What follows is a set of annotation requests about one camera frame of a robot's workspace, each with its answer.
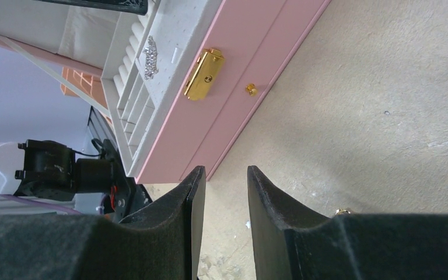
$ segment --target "white wall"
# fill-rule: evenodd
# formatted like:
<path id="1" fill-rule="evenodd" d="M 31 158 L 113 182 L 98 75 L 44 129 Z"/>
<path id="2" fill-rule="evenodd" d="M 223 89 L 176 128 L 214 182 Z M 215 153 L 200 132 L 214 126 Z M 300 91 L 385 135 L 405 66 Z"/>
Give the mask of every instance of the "white wall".
<path id="1" fill-rule="evenodd" d="M 0 34 L 57 53 L 68 11 L 68 5 L 0 0 Z"/>
<path id="2" fill-rule="evenodd" d="M 90 106 L 64 96 L 59 86 L 27 59 L 0 48 L 0 142 L 49 139 L 81 149 Z"/>

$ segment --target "black felt surface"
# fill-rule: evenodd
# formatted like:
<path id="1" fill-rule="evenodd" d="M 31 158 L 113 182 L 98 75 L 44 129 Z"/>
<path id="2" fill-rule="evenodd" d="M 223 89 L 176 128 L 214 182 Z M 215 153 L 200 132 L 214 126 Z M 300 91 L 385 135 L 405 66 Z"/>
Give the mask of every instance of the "black felt surface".
<path id="1" fill-rule="evenodd" d="M 255 166 L 248 184 L 258 280 L 448 279 L 448 215 L 328 219 Z"/>
<path id="2" fill-rule="evenodd" d="M 87 215 L 0 216 L 0 280 L 196 279 L 192 251 L 200 251 L 202 227 L 191 225 L 202 225 L 204 196 L 205 169 L 197 167 L 121 224 Z"/>

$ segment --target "gold metal clasp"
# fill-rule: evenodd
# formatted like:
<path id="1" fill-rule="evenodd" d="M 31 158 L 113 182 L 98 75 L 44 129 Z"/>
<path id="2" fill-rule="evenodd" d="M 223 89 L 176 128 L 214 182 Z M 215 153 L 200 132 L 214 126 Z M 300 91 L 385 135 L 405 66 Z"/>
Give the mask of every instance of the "gold metal clasp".
<path id="1" fill-rule="evenodd" d="M 190 78 L 184 88 L 184 95 L 193 101 L 204 99 L 221 71 L 224 61 L 219 50 L 215 48 L 203 50 L 197 63 L 193 66 Z"/>

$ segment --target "pink panel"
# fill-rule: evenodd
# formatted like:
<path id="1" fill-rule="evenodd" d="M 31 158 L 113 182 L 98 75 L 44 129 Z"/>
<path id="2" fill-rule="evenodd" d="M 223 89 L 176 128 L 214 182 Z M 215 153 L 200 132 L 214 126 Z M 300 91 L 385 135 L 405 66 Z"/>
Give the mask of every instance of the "pink panel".
<path id="1" fill-rule="evenodd" d="M 287 1 L 181 179 L 197 165 L 209 170 L 210 179 L 329 2 Z M 256 85 L 259 96 L 250 97 L 244 90 L 249 83 Z"/>
<path id="2" fill-rule="evenodd" d="M 137 182 L 179 181 L 285 2 L 223 0 L 202 47 L 220 49 L 224 67 L 204 100 L 188 100 L 181 86 Z"/>

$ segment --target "gold knob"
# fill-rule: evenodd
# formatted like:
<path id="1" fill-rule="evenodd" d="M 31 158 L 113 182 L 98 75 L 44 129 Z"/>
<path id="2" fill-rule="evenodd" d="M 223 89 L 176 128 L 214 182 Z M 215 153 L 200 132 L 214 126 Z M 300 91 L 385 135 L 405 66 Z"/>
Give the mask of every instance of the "gold knob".
<path id="1" fill-rule="evenodd" d="M 255 88 L 255 85 L 254 84 L 249 84 L 249 85 L 247 85 L 245 88 L 244 88 L 247 92 L 248 92 L 248 94 L 250 94 L 250 96 L 255 96 L 255 95 L 257 95 L 257 93 L 258 93 L 258 89 L 256 89 Z"/>

